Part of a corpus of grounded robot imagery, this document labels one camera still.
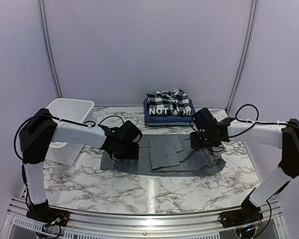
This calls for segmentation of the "white plastic bin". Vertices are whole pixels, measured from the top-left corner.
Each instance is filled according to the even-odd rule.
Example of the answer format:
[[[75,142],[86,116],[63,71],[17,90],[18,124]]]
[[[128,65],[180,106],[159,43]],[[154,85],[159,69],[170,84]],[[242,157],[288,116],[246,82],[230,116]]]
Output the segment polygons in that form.
[[[79,130],[85,127],[76,125],[76,123],[84,123],[93,121],[93,107],[95,103],[88,100],[58,98],[53,100],[46,108],[50,113],[63,121],[57,121],[58,127],[56,135],[50,143],[46,159],[63,164],[65,166],[73,166],[75,161],[84,147],[82,140],[75,139]]]

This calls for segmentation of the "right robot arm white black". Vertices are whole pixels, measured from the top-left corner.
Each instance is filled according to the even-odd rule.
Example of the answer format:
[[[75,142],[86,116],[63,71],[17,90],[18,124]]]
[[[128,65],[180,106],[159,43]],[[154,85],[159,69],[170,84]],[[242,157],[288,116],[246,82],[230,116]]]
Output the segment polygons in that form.
[[[237,115],[217,120],[209,109],[196,112],[191,120],[192,148],[212,148],[223,142],[241,142],[251,156],[261,181],[244,200],[237,219],[247,223],[272,196],[299,176],[299,120],[261,121]]]

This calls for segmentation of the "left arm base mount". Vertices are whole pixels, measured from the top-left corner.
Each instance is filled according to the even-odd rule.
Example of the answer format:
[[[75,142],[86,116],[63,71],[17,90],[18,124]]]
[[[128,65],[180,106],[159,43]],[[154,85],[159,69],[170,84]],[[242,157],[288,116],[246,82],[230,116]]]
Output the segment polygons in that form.
[[[43,222],[47,226],[60,225],[67,226],[70,213],[67,210],[56,209],[49,206],[46,200],[41,204],[28,203],[26,216],[30,219]]]

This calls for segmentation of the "grey long sleeve shirt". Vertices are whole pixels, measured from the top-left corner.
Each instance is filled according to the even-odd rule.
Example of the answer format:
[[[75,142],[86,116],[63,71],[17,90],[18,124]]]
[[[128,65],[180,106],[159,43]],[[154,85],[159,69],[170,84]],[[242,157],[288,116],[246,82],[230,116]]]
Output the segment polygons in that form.
[[[145,134],[139,142],[139,158],[114,161],[104,152],[100,169],[147,176],[213,176],[226,161],[222,149],[192,149],[188,134]]]

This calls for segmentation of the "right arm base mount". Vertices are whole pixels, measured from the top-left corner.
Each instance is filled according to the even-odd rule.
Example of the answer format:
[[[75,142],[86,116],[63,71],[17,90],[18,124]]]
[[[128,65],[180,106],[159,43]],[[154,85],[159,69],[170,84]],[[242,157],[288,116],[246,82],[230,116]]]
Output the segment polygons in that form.
[[[263,218],[261,208],[256,207],[249,199],[245,199],[241,204],[241,209],[222,212],[217,220],[223,228],[229,228],[260,222]]]

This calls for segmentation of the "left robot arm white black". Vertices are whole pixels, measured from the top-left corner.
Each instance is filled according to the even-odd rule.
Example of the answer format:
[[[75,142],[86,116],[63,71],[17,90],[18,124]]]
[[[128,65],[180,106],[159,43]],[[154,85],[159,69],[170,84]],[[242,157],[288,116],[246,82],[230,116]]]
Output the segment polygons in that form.
[[[13,146],[22,163],[23,182],[27,189],[29,211],[41,221],[53,217],[44,189],[43,163],[53,160],[71,165],[83,146],[103,150],[115,162],[138,159],[142,132],[131,121],[108,127],[92,120],[74,121],[54,116],[41,108],[17,129]]]

